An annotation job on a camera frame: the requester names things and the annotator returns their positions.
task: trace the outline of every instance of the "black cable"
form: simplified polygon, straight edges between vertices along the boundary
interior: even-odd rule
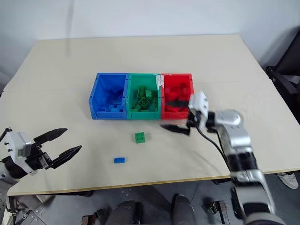
[[[198,114],[197,114],[197,119],[198,119],[198,121],[200,122],[201,118],[200,118],[200,115],[198,115]],[[199,128],[199,126],[198,126],[197,124],[195,124],[195,127],[196,127],[197,131],[199,132],[199,134],[200,134],[202,137],[204,137],[207,141],[209,141],[210,143],[212,143],[212,144],[216,147],[216,149],[220,152],[221,156],[223,157],[223,160],[225,161],[227,168],[229,169],[229,166],[228,166],[228,164],[227,164],[227,160],[226,160],[226,157],[225,157],[225,154],[224,154],[223,150],[221,150],[221,149],[219,148],[219,146],[218,146],[212,139],[210,139],[208,136],[206,136],[206,135],[202,132],[202,130]],[[218,136],[219,142],[220,142],[220,144],[221,144],[221,140],[220,140],[220,137],[219,137],[219,134],[218,134],[218,133],[217,133],[217,136]]]

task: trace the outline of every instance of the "black chair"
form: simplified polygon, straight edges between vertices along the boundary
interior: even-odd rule
[[[300,124],[300,83],[293,83],[284,77],[300,76],[300,31],[277,65],[266,67],[266,73]]]

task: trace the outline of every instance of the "white wall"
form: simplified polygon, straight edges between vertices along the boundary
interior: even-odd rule
[[[0,89],[39,39],[239,33],[265,66],[299,25],[299,0],[0,0]]]

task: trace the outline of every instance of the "shoe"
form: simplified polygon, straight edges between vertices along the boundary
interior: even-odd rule
[[[172,224],[196,225],[196,218],[191,202],[184,195],[174,195],[174,207],[171,213]]]
[[[285,173],[285,172],[280,172],[277,173],[277,176],[281,179],[281,181],[287,185],[291,189],[297,189],[299,187],[299,184],[297,182],[296,176],[294,173],[291,175]]]

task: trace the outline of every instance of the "table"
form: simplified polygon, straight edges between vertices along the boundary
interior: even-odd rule
[[[161,121],[92,120],[88,99],[97,72],[192,73],[211,110],[242,113],[264,173],[300,168],[300,126],[237,34],[40,40],[4,89],[0,129],[33,138],[68,128],[43,151],[56,158],[79,144],[82,149],[55,170],[24,177],[9,195],[228,177],[218,151],[195,130],[187,137],[162,129]],[[134,142],[137,132],[145,132],[146,143]],[[127,162],[114,164],[114,157]]]

